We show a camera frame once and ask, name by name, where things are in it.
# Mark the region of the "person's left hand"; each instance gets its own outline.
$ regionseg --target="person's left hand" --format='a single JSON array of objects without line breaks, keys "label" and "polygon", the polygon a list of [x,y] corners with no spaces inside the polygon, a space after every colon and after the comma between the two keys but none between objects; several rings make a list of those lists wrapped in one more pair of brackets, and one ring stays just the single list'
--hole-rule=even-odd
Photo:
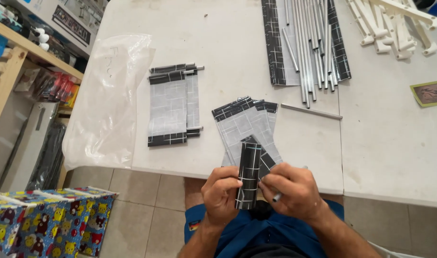
[{"label": "person's left hand", "polygon": [[210,223],[225,226],[238,215],[239,210],[234,208],[236,190],[242,186],[238,176],[238,167],[217,167],[201,188]]}]

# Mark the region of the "hand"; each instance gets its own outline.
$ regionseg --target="hand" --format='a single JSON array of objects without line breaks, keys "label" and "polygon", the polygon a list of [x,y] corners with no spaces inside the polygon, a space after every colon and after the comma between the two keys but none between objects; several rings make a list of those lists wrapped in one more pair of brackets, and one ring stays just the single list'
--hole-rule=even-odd
[{"label": "hand", "polygon": [[238,176],[238,167],[217,167],[201,188],[205,219],[211,224],[224,227],[238,215],[239,210],[234,208],[236,189],[242,186]]},{"label": "hand", "polygon": [[[311,171],[305,168],[281,163],[262,178],[259,186],[263,196],[276,212],[303,220],[308,224],[321,219],[324,208],[328,208],[328,204],[320,198]],[[271,187],[282,193],[278,202],[273,202],[276,192]]]}]

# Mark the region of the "clear plastic bag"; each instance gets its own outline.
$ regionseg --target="clear plastic bag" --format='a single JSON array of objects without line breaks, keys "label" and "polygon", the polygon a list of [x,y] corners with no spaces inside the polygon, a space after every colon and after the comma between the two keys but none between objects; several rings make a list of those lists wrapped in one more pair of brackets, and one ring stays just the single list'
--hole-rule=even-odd
[{"label": "clear plastic bag", "polygon": [[63,140],[67,170],[80,166],[131,168],[136,90],[153,60],[151,36],[96,40]]}]

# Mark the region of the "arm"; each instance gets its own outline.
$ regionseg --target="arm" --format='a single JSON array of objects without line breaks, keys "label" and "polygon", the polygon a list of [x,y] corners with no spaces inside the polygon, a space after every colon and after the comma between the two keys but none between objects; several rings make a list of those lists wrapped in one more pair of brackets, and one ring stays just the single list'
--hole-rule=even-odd
[{"label": "arm", "polygon": [[[381,257],[331,211],[308,169],[279,164],[263,177],[259,186],[274,210],[303,220],[313,228],[329,258]],[[283,193],[279,202],[273,202],[276,193],[271,187]]]},{"label": "arm", "polygon": [[319,220],[310,226],[317,235],[326,255],[330,258],[380,258],[381,256],[357,232],[349,228],[326,202],[322,203]]},{"label": "arm", "polygon": [[178,258],[212,258],[224,226],[210,223],[207,215],[190,241],[180,250]]},{"label": "arm", "polygon": [[206,209],[204,219],[178,258],[214,257],[221,232],[238,215],[234,208],[236,189],[242,186],[238,175],[238,167],[219,167],[212,171],[201,188]]}]

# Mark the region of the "white table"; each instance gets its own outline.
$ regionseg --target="white table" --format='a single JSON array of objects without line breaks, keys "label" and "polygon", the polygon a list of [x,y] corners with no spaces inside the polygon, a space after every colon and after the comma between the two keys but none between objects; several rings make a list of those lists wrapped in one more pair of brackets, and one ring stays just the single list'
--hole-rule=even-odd
[{"label": "white table", "polygon": [[[437,107],[419,108],[409,89],[437,80],[437,68],[429,68],[437,54],[416,53],[411,64],[377,56],[372,46],[359,45],[345,3],[336,6],[353,79],[335,93],[319,92],[311,108],[332,114],[341,108],[344,119],[340,124],[279,108],[274,138],[282,158],[309,166],[324,193],[437,206]],[[133,170],[207,178],[224,153],[212,109],[246,95],[302,106],[299,87],[270,84],[260,0],[111,1],[97,38],[128,32],[153,35],[151,67],[205,66],[199,72],[204,131],[185,145],[147,147],[149,87],[143,80]],[[418,69],[425,74],[417,77]],[[429,124],[424,127],[423,121]]]}]

